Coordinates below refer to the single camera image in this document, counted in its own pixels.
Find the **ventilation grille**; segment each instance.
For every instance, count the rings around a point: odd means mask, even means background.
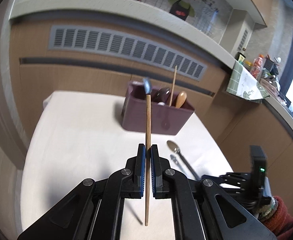
[[[248,37],[248,30],[245,29],[244,34],[243,34],[242,39],[241,39],[241,42],[240,42],[240,45],[238,46],[238,51],[242,50],[243,45],[245,44],[245,41],[246,41],[247,37]]]
[[[177,73],[196,80],[202,78],[207,68],[203,63],[163,44],[127,33],[94,27],[54,25],[51,28],[49,49],[121,57],[172,72],[177,66]]]

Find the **red knitted sleeve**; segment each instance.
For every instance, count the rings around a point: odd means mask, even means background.
[[[288,208],[283,200],[275,196],[278,201],[276,212],[263,224],[272,231],[278,240],[286,240],[293,233],[293,217],[288,213]]]

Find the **maroon utensil holder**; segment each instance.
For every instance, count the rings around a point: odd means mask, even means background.
[[[159,90],[152,88],[151,98]],[[158,105],[151,102],[151,133],[176,135],[190,116],[194,113],[194,107],[188,102],[176,108],[176,97],[179,92],[173,93],[172,106]],[[122,109],[122,127],[127,131],[146,131],[146,94],[144,86],[138,82],[130,82]]]

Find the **wooden chopstick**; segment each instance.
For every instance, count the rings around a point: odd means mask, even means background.
[[[149,201],[150,201],[150,156],[151,155],[151,95],[146,95],[146,204],[145,226],[149,224]]]
[[[171,96],[170,96],[170,102],[169,102],[169,106],[172,105],[172,99],[173,99],[173,92],[174,92],[174,85],[175,85],[175,78],[176,78],[176,70],[177,70],[177,66],[175,66],[174,69],[174,76],[173,76],[173,83],[172,83],[172,88],[171,88]]]

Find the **green checkered towel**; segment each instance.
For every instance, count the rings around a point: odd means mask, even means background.
[[[270,96],[264,87],[238,61],[234,64],[226,91],[240,98],[257,103],[261,103],[261,99]]]

